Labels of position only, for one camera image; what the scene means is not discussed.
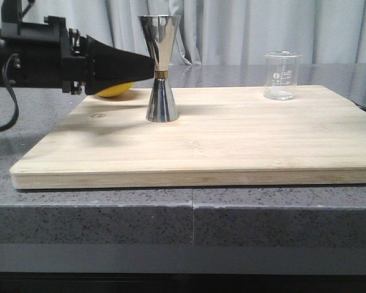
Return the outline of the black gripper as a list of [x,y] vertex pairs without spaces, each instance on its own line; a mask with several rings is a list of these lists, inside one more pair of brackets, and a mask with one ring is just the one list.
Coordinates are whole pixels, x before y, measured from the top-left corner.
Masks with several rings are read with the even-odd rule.
[[47,16],[44,24],[3,23],[0,28],[0,87],[2,69],[10,56],[9,83],[15,87],[60,88],[64,93],[94,95],[115,85],[154,77],[154,59],[105,45],[78,30],[67,29],[64,18]]

